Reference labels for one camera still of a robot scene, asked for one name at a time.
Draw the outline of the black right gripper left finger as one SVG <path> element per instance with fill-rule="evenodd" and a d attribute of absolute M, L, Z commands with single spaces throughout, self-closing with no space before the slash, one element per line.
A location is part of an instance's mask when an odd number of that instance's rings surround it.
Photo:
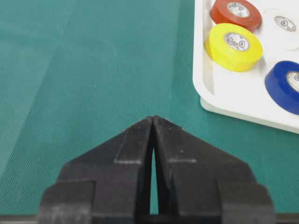
<path fill-rule="evenodd" d="M 40 224 L 135 224 L 150 212 L 153 117 L 64 164 L 43 194 Z"/>

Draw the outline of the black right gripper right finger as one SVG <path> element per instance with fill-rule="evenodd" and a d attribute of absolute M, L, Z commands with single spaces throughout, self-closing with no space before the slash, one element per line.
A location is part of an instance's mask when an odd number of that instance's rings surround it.
<path fill-rule="evenodd" d="M 268 190 L 244 161 L 155 116 L 157 153 L 180 223 L 274 224 Z"/>

